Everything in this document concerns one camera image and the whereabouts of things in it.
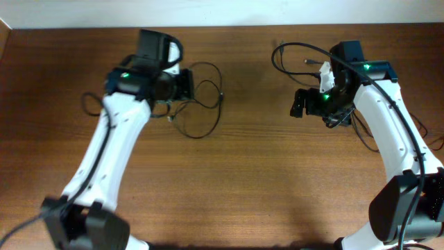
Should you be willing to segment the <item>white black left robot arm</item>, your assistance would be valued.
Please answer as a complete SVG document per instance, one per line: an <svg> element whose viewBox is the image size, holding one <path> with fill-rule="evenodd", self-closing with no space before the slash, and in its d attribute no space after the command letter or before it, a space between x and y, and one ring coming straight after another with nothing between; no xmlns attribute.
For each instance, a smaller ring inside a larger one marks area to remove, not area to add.
<svg viewBox="0 0 444 250"><path fill-rule="evenodd" d="M191 71L179 66L184 49L166 33L140 30L136 53L105 79L99 122L86 154L60 198L42 214L57 249L150 249L116 215L119 188L139 134L157 102L193 98Z"/></svg>

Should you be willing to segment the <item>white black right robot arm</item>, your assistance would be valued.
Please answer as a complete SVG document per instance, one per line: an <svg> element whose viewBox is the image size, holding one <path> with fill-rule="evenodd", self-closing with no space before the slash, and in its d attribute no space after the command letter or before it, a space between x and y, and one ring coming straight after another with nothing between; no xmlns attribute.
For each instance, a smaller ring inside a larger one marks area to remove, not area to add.
<svg viewBox="0 0 444 250"><path fill-rule="evenodd" d="M358 41L330 49L319 88L299 89L292 117L319 116L328 128L359 111L376 142L387 183L372 200L368 223L340 237L335 249L406 249L443 236L443 164L416 128L398 77L387 61L367 61Z"/></svg>

